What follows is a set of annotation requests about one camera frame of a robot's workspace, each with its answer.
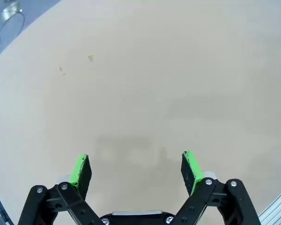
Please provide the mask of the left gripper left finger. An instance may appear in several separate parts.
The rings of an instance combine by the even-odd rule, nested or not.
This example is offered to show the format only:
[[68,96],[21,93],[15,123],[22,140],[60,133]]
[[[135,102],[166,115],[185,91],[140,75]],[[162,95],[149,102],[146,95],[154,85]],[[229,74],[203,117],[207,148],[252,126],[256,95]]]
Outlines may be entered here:
[[52,225],[60,212],[68,212],[77,225],[102,225],[100,217],[86,203],[92,170],[87,154],[81,154],[68,181],[48,189],[33,186],[27,196],[18,224]]

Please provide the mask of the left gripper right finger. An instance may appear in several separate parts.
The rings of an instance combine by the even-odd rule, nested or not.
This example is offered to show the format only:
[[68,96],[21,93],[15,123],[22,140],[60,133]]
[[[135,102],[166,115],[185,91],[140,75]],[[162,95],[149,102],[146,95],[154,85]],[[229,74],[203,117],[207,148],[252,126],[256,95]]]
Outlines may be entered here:
[[259,225],[249,194],[239,179],[221,183],[206,177],[193,152],[182,154],[181,173],[188,199],[172,219],[173,225],[196,225],[207,207],[216,207],[226,225]]

